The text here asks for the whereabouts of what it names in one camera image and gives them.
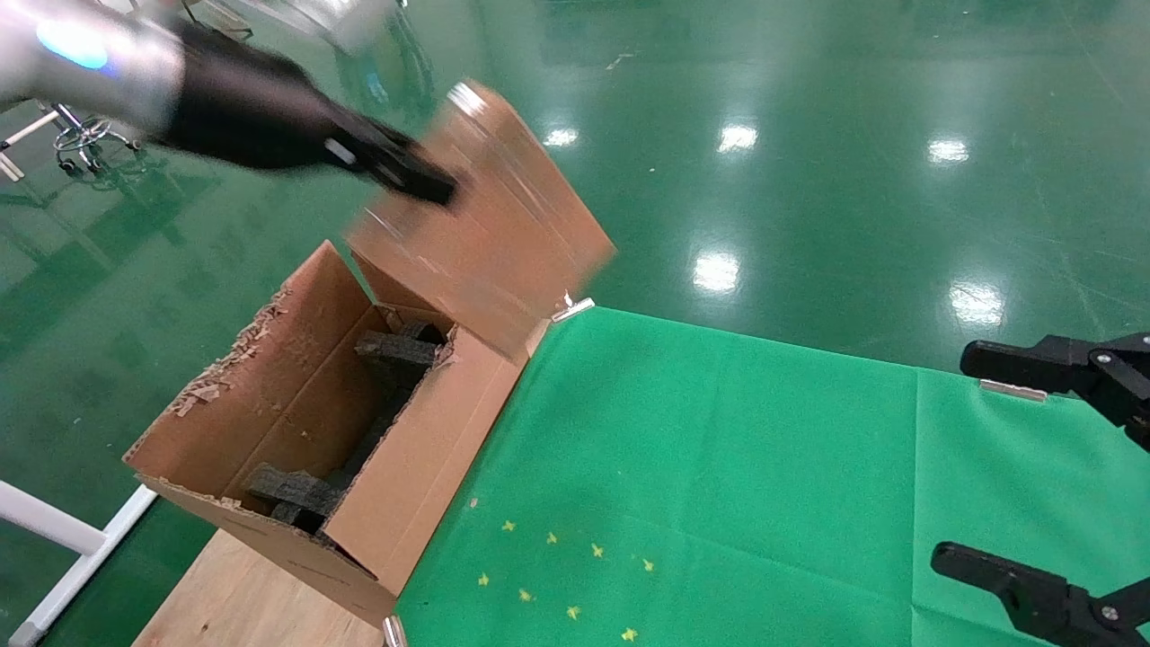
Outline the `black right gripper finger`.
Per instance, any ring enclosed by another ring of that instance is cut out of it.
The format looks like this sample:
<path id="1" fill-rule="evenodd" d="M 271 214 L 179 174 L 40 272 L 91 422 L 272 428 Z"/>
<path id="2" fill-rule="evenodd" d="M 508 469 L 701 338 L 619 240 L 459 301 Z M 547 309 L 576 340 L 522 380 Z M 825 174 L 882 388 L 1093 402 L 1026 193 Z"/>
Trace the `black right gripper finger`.
<path id="1" fill-rule="evenodd" d="M 1092 596 L 1058 573 L 961 544 L 940 544 L 931 569 L 998 598 L 1012 626 L 1056 646 L 1147 646 L 1149 579 Z"/>
<path id="2" fill-rule="evenodd" d="M 1076 394 L 1149 450 L 1149 336 L 1105 342 L 1044 336 L 1032 347 L 974 341 L 963 351 L 960 371 L 1046 394 Z"/>

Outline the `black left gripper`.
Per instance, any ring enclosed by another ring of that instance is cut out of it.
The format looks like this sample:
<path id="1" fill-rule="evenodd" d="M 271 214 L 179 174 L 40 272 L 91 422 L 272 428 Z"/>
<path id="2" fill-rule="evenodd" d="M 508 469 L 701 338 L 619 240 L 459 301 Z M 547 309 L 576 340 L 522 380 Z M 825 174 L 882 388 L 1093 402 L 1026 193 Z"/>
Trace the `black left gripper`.
<path id="1" fill-rule="evenodd" d="M 345 120 L 348 111 L 292 60 L 205 26 L 170 26 L 183 80 L 160 145 L 255 171 L 334 165 L 444 207 L 457 195 L 457 178 L 416 139 L 375 120 Z"/>

